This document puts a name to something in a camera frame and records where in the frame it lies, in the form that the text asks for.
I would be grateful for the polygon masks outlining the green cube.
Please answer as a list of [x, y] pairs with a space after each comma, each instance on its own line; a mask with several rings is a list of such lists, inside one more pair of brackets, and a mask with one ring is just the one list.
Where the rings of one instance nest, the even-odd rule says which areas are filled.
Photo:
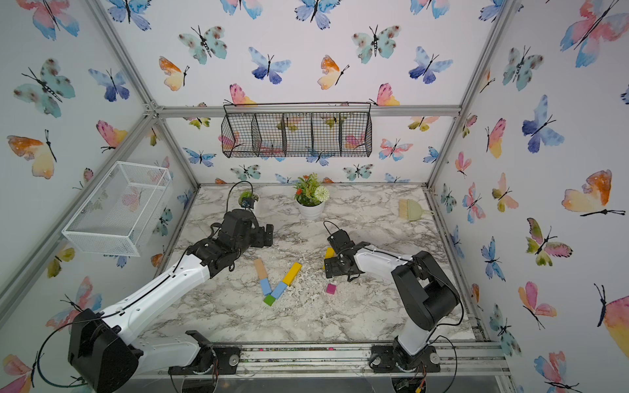
[[267, 304], [267, 306], [272, 306], [275, 303], [276, 299], [271, 295], [267, 295], [264, 298], [264, 303]]

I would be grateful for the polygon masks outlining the small green potted plant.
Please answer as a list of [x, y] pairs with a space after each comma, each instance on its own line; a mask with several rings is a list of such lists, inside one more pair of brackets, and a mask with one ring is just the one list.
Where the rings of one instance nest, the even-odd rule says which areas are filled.
[[241, 209], [255, 211], [259, 202], [259, 196], [252, 191], [242, 192], [238, 198], [238, 205]]

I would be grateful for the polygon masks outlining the natural wood block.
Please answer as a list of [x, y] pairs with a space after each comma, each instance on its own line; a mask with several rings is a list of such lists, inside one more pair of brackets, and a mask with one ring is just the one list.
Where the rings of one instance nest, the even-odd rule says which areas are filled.
[[268, 273], [266, 271], [265, 265], [263, 263], [262, 259], [256, 259], [254, 260], [254, 267], [256, 269], [258, 278], [260, 280], [265, 280], [268, 278]]

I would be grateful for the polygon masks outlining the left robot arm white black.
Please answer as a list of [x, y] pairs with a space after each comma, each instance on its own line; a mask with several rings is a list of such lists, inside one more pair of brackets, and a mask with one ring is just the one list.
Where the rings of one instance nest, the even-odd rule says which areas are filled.
[[274, 226], [261, 226], [248, 210], [234, 209], [214, 223], [209, 237], [188, 247], [180, 260], [122, 301], [95, 312], [86, 309], [70, 330], [68, 361], [96, 392], [115, 392], [134, 375], [168, 369], [178, 375], [219, 373], [221, 361], [211, 342], [196, 330], [144, 342], [146, 327], [176, 301], [233, 270], [249, 248], [271, 247]]

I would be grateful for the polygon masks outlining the white mesh wall basket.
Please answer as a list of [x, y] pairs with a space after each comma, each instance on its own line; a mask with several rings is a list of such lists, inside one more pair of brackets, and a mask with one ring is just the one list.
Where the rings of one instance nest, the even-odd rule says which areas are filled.
[[81, 252], [139, 257], [171, 193], [170, 170], [118, 161], [62, 235]]

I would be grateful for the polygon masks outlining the yellow block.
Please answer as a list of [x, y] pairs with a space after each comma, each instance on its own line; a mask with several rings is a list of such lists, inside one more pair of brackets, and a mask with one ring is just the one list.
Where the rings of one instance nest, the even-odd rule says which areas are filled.
[[287, 286], [291, 286], [297, 275], [300, 273], [301, 267], [302, 265], [300, 263], [294, 263], [291, 266], [290, 270], [288, 270], [288, 273], [286, 273], [286, 275], [284, 276], [282, 282]]
[[334, 251], [334, 249], [332, 249], [332, 247], [328, 247], [326, 252], [325, 252], [325, 258], [326, 259], [330, 259], [335, 257], [336, 253]]

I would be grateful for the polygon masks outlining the flowering potted plant white pot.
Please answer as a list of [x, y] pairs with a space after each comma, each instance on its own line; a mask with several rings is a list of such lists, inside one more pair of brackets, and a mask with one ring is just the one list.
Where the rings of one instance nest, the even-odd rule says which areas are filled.
[[298, 210], [308, 220], [316, 220], [322, 216], [325, 203], [330, 199], [330, 191], [315, 173], [303, 175], [295, 183], [294, 199]]

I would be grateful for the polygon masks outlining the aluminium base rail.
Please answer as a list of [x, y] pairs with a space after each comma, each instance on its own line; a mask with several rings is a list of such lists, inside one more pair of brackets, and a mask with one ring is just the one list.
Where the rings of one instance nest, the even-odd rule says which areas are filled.
[[508, 377], [506, 357], [491, 342], [438, 339], [415, 367], [400, 366], [387, 342], [214, 344], [220, 378]]

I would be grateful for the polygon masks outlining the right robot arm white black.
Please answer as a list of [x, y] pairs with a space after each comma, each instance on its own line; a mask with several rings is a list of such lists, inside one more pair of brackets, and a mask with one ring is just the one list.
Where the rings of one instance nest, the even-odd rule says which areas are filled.
[[430, 339], [461, 299], [433, 256], [425, 251], [415, 255], [386, 252], [368, 242], [353, 242], [342, 229], [329, 234], [328, 243], [335, 256], [324, 260], [327, 278], [345, 276], [350, 283], [369, 273], [392, 282], [408, 316], [391, 345], [372, 347], [370, 368], [375, 373], [440, 372]]

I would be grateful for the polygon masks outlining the light blue block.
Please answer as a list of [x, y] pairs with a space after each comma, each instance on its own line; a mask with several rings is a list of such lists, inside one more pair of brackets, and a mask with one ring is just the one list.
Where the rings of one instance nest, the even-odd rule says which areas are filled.
[[273, 298], [275, 298], [275, 300], [278, 300], [283, 295], [283, 293], [285, 292], [287, 287], [288, 287], [288, 285], [286, 283], [284, 283], [284, 282], [278, 283], [278, 285], [272, 291], [271, 296], [273, 296]]
[[263, 296], [268, 296], [273, 291], [268, 278], [262, 278], [260, 280], [260, 287], [262, 289]]

